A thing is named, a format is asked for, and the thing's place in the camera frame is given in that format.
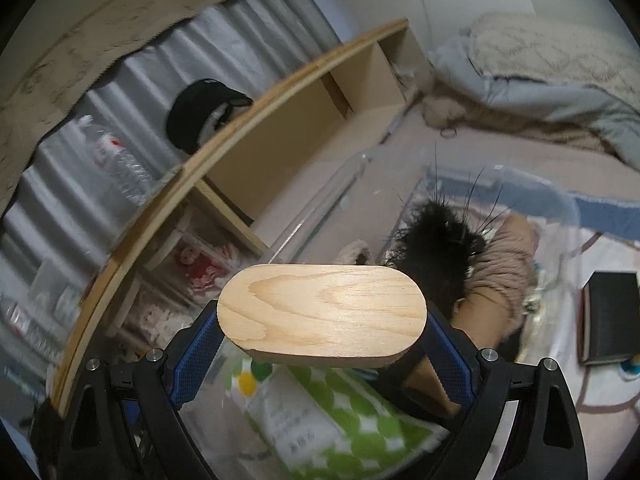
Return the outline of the cardboard tube with yarn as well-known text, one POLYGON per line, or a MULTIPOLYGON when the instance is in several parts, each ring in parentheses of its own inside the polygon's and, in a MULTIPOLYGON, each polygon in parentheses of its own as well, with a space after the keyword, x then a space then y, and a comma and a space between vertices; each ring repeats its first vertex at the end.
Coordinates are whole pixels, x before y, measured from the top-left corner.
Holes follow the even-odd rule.
POLYGON ((537 246, 534 226, 511 212, 473 264, 464 299, 454 317, 446 321, 465 333, 476 348, 498 348, 522 326, 537 246))

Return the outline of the clear plastic storage bin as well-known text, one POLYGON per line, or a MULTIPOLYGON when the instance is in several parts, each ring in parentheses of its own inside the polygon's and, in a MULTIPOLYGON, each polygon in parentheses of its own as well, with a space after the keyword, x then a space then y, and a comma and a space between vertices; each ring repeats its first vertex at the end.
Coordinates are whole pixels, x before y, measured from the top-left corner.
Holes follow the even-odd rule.
POLYGON ((579 211, 552 183, 382 148, 182 330, 171 479, 583 479, 556 354, 579 211))

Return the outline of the black feather bundle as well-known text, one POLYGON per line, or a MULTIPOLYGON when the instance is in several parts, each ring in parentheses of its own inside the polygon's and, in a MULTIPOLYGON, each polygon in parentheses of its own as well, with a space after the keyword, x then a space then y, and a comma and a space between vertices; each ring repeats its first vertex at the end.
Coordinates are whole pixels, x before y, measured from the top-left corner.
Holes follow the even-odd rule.
POLYGON ((381 259, 412 278, 427 302, 447 321, 464 299, 465 281, 473 264, 486 250, 483 232, 499 218, 491 210, 477 228, 470 226, 468 214, 479 180, 471 181, 463 206, 454 208, 442 188, 438 160, 434 159, 420 183, 427 196, 404 207, 381 259))

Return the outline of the oval wooden block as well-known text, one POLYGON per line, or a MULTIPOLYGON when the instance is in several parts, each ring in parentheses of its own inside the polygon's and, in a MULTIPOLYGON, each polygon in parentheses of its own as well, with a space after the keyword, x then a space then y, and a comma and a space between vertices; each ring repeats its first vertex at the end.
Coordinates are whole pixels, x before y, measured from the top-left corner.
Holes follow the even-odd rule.
POLYGON ((419 340, 427 304, 389 266, 270 263, 228 281, 217 316, 224 336, 257 361, 377 368, 419 340))

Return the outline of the white dress doll case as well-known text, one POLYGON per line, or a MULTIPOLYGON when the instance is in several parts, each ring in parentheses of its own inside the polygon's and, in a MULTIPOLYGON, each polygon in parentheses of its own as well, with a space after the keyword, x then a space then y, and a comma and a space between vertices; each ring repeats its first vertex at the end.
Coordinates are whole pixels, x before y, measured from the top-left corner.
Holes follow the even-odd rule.
POLYGON ((192 322, 192 316, 175 310, 162 296, 140 289, 122 325, 149 347, 165 349, 192 322))

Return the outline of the blue white round item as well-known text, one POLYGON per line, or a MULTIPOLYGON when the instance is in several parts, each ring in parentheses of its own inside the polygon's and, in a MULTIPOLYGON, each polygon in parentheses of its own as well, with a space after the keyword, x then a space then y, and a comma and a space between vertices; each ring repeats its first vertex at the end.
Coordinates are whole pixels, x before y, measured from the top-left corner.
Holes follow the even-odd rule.
POLYGON ((618 370, 620 371, 620 376, 622 376, 626 382, 638 379, 640 377, 640 356, 637 354, 621 362, 618 370))

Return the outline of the black book box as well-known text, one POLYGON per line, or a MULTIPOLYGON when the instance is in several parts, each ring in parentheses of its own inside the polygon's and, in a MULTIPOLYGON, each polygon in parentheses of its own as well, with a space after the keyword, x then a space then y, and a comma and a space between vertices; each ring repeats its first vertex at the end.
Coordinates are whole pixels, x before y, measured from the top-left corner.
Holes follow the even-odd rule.
POLYGON ((615 364, 639 353, 639 284, 632 272, 598 271, 582 289, 582 365, 615 364))

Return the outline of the wooden bedside shelf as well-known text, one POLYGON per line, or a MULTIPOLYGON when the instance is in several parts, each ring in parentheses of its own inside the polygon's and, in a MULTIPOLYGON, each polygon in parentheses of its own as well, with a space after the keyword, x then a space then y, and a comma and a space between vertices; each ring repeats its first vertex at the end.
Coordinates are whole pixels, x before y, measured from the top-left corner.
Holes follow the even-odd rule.
POLYGON ((272 86, 221 129, 142 209, 81 298, 78 323, 53 379, 51 402, 70 408, 81 367, 117 295, 154 237, 194 204, 261 256, 346 160, 378 145, 416 96, 394 63, 424 60, 407 20, 364 32, 272 86))

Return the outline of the red dress doll case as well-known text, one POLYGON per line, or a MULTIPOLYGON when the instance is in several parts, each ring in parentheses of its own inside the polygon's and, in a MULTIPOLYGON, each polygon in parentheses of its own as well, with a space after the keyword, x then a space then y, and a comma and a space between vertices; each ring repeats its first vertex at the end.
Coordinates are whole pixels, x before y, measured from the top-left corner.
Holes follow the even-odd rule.
POLYGON ((178 283, 198 304, 206 304, 216 299, 224 284, 242 266, 242 252, 232 243, 217 247, 178 243, 172 256, 178 283))

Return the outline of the grey curtain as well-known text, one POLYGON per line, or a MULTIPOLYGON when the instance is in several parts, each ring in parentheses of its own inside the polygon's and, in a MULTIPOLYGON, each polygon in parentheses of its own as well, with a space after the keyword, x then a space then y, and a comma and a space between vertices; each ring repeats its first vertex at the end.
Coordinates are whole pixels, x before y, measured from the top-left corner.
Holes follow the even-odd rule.
POLYGON ((183 162, 165 120, 188 84, 217 79, 260 96, 340 40, 314 0, 228 0, 164 32, 111 67, 39 144, 1 220, 1 295, 22 300, 53 263, 84 288, 134 214, 89 159, 82 116, 110 127, 161 178, 183 162))

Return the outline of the clear water bottle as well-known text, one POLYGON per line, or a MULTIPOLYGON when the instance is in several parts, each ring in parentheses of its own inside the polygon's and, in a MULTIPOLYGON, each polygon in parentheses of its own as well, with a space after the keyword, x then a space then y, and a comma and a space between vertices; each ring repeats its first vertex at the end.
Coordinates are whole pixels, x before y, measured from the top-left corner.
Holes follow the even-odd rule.
POLYGON ((78 119, 91 160, 109 177, 119 192, 136 206, 142 206, 155 188, 156 180, 115 133, 91 115, 78 119))

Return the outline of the grey duvet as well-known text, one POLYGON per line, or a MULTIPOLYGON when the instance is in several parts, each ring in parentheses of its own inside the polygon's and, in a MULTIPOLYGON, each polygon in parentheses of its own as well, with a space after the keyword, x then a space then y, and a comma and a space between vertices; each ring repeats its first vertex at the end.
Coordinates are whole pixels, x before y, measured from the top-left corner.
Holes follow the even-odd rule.
POLYGON ((457 36, 427 55, 446 87, 510 115, 572 124, 595 133, 627 166, 639 168, 639 113, 606 92, 574 84, 483 76, 469 58, 470 40, 457 36))

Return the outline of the black visor cap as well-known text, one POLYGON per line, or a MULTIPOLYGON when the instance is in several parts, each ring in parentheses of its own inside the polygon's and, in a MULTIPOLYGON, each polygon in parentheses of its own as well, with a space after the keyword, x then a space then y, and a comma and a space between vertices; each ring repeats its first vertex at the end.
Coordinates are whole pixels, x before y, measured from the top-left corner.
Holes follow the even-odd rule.
POLYGON ((212 78, 194 81, 176 97, 166 116, 165 133, 170 143, 188 155, 195 154, 234 112, 254 101, 243 92, 212 78))

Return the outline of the left beige pillow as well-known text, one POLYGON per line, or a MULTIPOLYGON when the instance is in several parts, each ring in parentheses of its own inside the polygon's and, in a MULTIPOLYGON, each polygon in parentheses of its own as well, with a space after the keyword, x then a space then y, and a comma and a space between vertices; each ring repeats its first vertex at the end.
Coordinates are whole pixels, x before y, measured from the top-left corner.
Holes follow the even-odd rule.
POLYGON ((469 40, 470 60, 483 75, 578 84, 639 108, 639 49, 619 36, 533 15, 491 13, 471 25, 469 40))

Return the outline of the white headboard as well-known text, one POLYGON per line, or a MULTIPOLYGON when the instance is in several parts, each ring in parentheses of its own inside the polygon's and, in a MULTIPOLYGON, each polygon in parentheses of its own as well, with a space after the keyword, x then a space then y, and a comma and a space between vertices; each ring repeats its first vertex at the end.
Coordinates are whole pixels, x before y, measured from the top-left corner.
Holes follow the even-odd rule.
POLYGON ((530 0, 540 18, 603 30, 624 29, 625 23, 608 0, 530 0))

